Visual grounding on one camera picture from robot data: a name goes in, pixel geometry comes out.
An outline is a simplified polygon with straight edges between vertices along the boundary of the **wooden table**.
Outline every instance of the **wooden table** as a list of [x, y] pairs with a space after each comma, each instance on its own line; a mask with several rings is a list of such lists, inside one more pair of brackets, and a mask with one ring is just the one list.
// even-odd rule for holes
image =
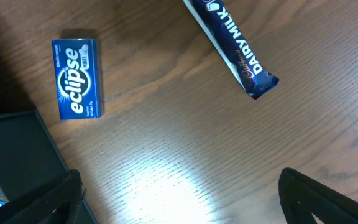
[[[0, 112], [35, 103], [100, 223], [283, 223], [284, 167], [358, 201], [358, 1], [225, 3], [281, 79], [256, 101], [180, 0], [0, 0]], [[101, 119], [59, 120], [65, 32], [100, 40]]]

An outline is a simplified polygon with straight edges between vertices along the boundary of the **blue mint box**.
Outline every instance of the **blue mint box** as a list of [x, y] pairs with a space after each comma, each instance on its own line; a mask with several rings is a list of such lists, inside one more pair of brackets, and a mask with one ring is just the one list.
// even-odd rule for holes
[[52, 40], [60, 119], [101, 116], [98, 46], [94, 39]]

